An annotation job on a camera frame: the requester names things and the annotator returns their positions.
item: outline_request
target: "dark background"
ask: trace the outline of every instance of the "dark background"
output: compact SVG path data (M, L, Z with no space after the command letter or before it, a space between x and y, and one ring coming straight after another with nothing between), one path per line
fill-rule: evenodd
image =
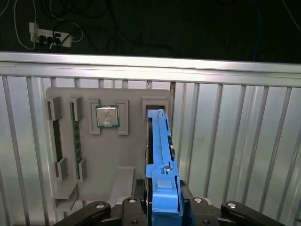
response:
M91 0L86 15L97 15L107 7L105 0ZM103 17L89 19L79 13L62 18L80 24L84 39L71 48L53 48L52 52L125 56L180 57L230 61L253 61L253 48L259 30L256 2L262 17L262 33L256 51L256 61L301 63L301 32L290 18L281 0L112 0L111 6L118 29L109 10ZM6 0L1 0L0 11ZM28 51L16 39L13 5L0 18L0 50ZM78 0L84 8L89 0ZM294 19L301 26L301 1L286 0ZM36 0L37 23L41 29L53 30L59 22L47 17L49 0ZM53 0L52 10L62 10L59 0ZM17 28L21 41L32 46L29 22L34 22L32 0L19 0ZM64 23L57 31L80 37L76 26ZM49 52L37 45L36 52Z

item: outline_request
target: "screw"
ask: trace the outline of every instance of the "screw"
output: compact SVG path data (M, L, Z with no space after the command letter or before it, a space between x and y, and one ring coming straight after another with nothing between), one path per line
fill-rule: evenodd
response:
M193 201L197 202L197 203L201 203L203 200L200 198L195 198Z
M228 203L227 206L230 207L231 209L236 208L236 205L234 203Z
M167 172L169 172L169 171L172 170L172 168L171 168L170 166L166 166L165 168L166 168L166 171L167 171Z
M135 202L136 202L136 199L129 199L128 202L129 202L129 203L135 203Z
M98 208L98 209L102 209L104 207L104 205L102 205L102 204L98 204L97 206L96 206L96 208Z

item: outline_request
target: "blue cable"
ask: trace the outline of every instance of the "blue cable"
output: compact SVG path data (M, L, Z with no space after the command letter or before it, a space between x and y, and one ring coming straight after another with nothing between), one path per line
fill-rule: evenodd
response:
M258 27L258 33L257 33L257 38L256 38L256 42L253 48L253 61L256 60L256 51L257 51L257 47L260 41L260 37L261 37L261 33L262 33L262 19L261 19L261 12L260 9L256 3L256 0L249 0L251 4L253 4L256 9L257 9L257 13L258 13L258 20L259 20L259 27Z

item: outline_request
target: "power strip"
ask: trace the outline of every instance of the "power strip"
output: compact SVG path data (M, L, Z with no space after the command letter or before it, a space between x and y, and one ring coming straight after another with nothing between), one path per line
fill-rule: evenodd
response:
M35 42L39 42L39 37L41 35L44 35L46 37L46 39L48 37L53 38L53 31L51 30L45 30L45 29L40 29L39 26L37 24L34 23L29 23L29 33L31 35L31 40L34 40L34 35L36 35L36 39ZM55 38L58 38L61 42L68 36L68 33L64 33L64 32L55 32ZM64 41L64 43L62 44L63 47L71 47L72 44L72 35L69 36L66 41Z

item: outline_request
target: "cpu chip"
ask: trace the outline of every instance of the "cpu chip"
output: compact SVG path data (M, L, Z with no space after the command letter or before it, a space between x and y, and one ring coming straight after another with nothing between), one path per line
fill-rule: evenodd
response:
M119 127L118 106L97 106L96 107L97 126Z

